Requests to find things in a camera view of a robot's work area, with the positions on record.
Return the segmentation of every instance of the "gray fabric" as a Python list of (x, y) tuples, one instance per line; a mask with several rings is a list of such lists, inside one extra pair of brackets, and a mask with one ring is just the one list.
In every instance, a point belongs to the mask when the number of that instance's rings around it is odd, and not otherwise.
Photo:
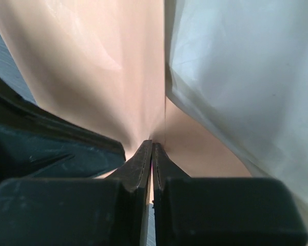
[(0, 35), (0, 78), (27, 101), (35, 100)]

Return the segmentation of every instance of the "black plastic part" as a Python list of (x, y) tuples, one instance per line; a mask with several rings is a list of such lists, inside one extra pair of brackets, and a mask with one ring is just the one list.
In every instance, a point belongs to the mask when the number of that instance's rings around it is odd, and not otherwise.
[(23, 100), (0, 79), (0, 181), (94, 177), (120, 167), (122, 145)]
[(106, 179), (119, 180), (125, 190), (129, 207), (131, 244), (146, 245), (148, 228), (149, 190), (151, 179), (152, 141), (146, 140), (135, 155)]
[(152, 159), (157, 246), (308, 242), (292, 196), (281, 182), (182, 177), (159, 145), (153, 148)]
[(0, 245), (146, 245), (151, 141), (105, 179), (0, 184)]

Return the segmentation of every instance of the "black object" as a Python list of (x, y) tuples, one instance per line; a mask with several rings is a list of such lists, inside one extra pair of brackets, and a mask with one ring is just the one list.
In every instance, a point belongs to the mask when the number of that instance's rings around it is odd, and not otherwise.
[[(0, 245), (305, 246), (291, 194), (262, 178), (190, 178), (159, 143), (122, 145), (23, 100), (0, 79)], [(90, 179), (117, 168), (106, 179)]]
[(23, 100), (0, 79), (0, 181), (94, 177), (125, 161), (121, 143)]

